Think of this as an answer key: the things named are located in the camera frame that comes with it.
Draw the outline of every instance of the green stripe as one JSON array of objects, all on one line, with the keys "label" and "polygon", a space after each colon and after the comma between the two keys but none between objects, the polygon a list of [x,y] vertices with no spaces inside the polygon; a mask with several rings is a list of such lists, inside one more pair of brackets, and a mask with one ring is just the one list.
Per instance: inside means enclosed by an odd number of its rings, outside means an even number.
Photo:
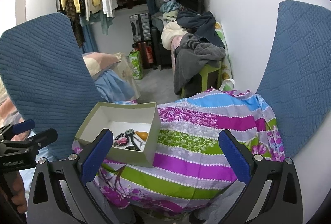
[{"label": "green stripe", "polygon": [[[249,143],[240,143],[246,145],[247,148],[251,150],[252,146],[257,145],[258,142],[258,137],[256,137]],[[223,151],[218,145],[218,140],[216,139],[196,137],[187,133],[173,130],[160,130],[160,134],[158,136],[158,143],[168,147],[181,147],[192,152],[199,152],[211,155],[223,154]]]},{"label": "green stripe", "polygon": [[267,131],[270,131],[273,126],[277,126],[276,118],[273,118],[265,123],[265,128]]},{"label": "green stripe", "polygon": [[272,157],[268,150],[267,150],[266,153],[262,154],[262,156],[265,157],[265,158],[271,158]]},{"label": "green stripe", "polygon": [[[106,164],[102,164],[102,167],[112,173],[114,172],[114,170]],[[127,166],[123,170],[121,177],[152,191],[176,198],[211,199],[221,192],[217,189],[195,189],[193,187],[172,183]]]}]

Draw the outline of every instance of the white cardboard box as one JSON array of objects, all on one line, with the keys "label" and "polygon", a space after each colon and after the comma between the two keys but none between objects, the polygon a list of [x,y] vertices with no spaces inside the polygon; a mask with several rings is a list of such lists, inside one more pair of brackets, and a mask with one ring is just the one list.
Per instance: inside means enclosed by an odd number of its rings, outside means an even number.
[{"label": "white cardboard box", "polygon": [[80,126],[76,139],[82,145],[92,143],[104,128],[112,131],[114,138],[128,129],[147,132],[148,138],[143,151],[113,146],[107,158],[127,164],[152,167],[160,126],[161,121],[154,102],[134,105],[98,102]]}]

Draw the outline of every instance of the striped bedsheet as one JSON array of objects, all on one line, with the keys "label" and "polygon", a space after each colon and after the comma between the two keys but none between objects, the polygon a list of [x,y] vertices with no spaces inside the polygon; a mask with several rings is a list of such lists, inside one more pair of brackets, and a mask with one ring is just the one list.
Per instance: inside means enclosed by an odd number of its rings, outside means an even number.
[{"label": "striped bedsheet", "polygon": [[[282,161],[271,107],[250,91],[207,90],[158,105],[161,130],[152,168],[105,160],[95,184],[114,205],[130,203],[174,216],[204,207],[237,178],[218,145],[229,129],[253,154]],[[77,142],[74,150],[81,148]]]}]

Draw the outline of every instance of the metal screw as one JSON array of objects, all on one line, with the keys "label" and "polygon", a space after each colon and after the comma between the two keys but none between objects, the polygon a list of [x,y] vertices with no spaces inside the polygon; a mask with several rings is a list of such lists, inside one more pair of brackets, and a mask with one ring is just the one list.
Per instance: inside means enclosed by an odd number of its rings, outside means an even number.
[{"label": "metal screw", "polygon": [[71,161],[75,160],[76,158],[77,158],[77,154],[75,154],[75,153],[70,154],[68,157],[68,159]]},{"label": "metal screw", "polygon": [[254,159],[256,159],[257,161],[262,161],[263,157],[260,154],[256,154],[254,155]]},{"label": "metal screw", "polygon": [[292,159],[290,159],[290,158],[286,158],[285,161],[286,161],[287,164],[292,164],[293,163]]},{"label": "metal screw", "polygon": [[38,163],[43,164],[46,161],[46,158],[41,158]]}]

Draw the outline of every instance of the gray suitcase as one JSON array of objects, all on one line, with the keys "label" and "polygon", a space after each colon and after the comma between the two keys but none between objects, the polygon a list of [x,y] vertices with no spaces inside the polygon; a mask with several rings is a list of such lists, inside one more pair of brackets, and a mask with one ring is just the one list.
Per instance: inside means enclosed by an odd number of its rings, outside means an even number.
[{"label": "gray suitcase", "polygon": [[134,42],[151,40],[150,15],[141,13],[130,16]]}]

